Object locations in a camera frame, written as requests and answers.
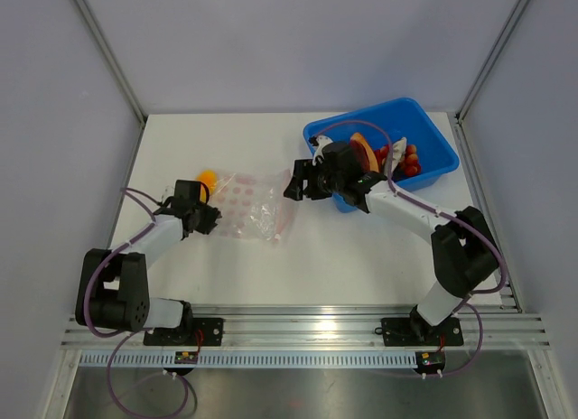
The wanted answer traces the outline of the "dark red fake food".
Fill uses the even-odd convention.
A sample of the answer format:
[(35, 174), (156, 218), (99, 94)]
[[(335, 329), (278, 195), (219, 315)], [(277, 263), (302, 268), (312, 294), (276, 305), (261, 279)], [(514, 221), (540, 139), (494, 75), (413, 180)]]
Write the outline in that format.
[(350, 139), (350, 146), (355, 154), (355, 157), (360, 167), (363, 169), (364, 172), (368, 172), (370, 170), (370, 162), (365, 144), (361, 143), (358, 140)]

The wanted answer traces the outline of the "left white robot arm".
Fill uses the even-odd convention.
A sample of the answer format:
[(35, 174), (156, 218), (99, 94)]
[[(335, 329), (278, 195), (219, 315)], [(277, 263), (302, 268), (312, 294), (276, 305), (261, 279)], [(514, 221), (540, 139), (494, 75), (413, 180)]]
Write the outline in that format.
[(221, 213), (210, 206), (210, 186), (178, 180), (165, 200), (128, 187), (123, 193), (145, 211), (147, 222), (117, 246), (85, 254), (76, 323), (102, 339), (142, 331), (147, 345), (200, 344), (204, 334), (191, 304), (151, 296), (148, 270), (190, 235), (208, 235), (218, 225)]

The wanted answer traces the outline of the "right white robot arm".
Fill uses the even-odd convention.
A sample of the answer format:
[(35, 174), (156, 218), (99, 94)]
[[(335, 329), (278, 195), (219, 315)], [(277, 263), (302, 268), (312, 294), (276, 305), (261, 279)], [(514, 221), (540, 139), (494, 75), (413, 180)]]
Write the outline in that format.
[(389, 347), (461, 346), (455, 314), (505, 261), (484, 215), (476, 208), (450, 212), (416, 197), (392, 180), (392, 158), (382, 172), (371, 171), (357, 149), (330, 142), (312, 159), (294, 162), (284, 196), (290, 200), (323, 200), (340, 196), (352, 208), (391, 219), (421, 237), (432, 249), (435, 281), (406, 317), (388, 317), (379, 330)]

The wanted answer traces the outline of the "orange papaya slice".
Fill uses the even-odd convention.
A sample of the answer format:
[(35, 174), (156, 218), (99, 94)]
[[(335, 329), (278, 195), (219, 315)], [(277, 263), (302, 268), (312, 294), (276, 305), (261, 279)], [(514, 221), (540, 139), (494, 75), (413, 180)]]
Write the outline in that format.
[(369, 162), (370, 162), (370, 170), (369, 172), (381, 172), (380, 169), (380, 162), (378, 161), (378, 157), (376, 156), (375, 152), (371, 149), (367, 139), (359, 132), (354, 133), (350, 139), (358, 140), (361, 143), (364, 143), (366, 146)]

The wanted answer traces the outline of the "yellow fake mango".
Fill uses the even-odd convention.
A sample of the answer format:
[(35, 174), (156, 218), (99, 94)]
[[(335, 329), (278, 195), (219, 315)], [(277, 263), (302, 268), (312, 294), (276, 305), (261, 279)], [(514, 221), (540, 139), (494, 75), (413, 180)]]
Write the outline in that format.
[(212, 170), (204, 170), (197, 175), (196, 181), (201, 182), (200, 200), (209, 202), (210, 196), (217, 188), (218, 175)]

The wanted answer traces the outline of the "fake lychee bunch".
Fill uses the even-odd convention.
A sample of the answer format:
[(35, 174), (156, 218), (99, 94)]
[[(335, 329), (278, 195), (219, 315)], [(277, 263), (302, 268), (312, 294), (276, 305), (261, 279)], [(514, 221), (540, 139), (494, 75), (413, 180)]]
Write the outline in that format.
[[(380, 169), (384, 175), (387, 175), (387, 172), (383, 172), (383, 147), (375, 150), (375, 154), (378, 157), (378, 161), (380, 162)], [(414, 144), (410, 144), (406, 147), (406, 154), (402, 159), (401, 163), (397, 166), (397, 168), (392, 172), (392, 177), (395, 181), (400, 181), (406, 178), (412, 178), (416, 175), (419, 175), (422, 171), (422, 167), (419, 163), (419, 156), (416, 152), (416, 146)]]

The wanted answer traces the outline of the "clear zip top bag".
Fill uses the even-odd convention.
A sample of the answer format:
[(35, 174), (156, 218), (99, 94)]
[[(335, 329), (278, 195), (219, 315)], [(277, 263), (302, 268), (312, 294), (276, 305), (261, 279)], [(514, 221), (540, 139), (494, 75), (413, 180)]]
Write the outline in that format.
[(219, 209), (220, 237), (278, 243), (294, 219), (294, 202), (284, 197), (291, 180), (285, 169), (272, 174), (216, 171), (210, 205)]

